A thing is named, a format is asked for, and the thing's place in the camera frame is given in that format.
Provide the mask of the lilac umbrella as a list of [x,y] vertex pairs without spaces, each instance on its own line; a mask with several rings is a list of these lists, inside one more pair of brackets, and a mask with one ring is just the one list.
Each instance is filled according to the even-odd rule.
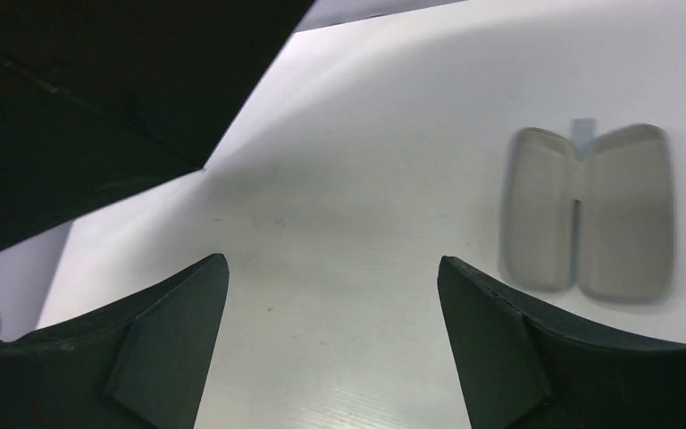
[[0,1],[0,251],[201,169],[308,1]]

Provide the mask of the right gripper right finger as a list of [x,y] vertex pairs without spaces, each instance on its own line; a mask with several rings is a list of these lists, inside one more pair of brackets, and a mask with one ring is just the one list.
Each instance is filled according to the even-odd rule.
[[474,428],[686,428],[686,344],[622,331],[442,257],[439,301]]

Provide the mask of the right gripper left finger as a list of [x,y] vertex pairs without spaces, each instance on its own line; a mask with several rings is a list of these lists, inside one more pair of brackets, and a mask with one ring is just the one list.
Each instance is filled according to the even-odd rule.
[[0,428],[191,428],[229,289],[211,254],[84,315],[0,341]]

